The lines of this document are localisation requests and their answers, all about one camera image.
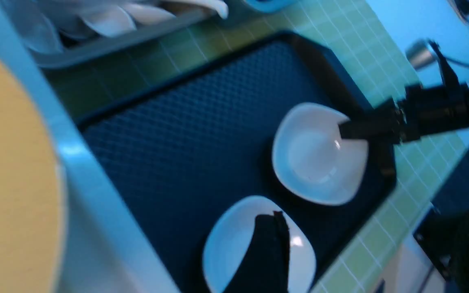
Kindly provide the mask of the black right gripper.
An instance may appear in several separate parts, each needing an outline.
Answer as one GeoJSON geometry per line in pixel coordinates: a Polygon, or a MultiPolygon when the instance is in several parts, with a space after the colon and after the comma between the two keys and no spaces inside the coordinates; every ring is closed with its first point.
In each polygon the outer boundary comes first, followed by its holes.
{"type": "Polygon", "coordinates": [[[340,122],[338,129],[342,139],[405,143],[469,128],[469,82],[452,90],[407,86],[405,98],[397,102],[396,119],[361,117],[340,122]]]}

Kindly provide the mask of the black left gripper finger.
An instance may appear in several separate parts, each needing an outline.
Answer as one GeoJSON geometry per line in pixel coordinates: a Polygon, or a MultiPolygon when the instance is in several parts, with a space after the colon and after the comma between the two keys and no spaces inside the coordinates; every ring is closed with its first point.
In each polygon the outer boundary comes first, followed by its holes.
{"type": "Polygon", "coordinates": [[[225,293],[287,293],[290,231],[283,211],[255,217],[245,256],[225,293]]]}

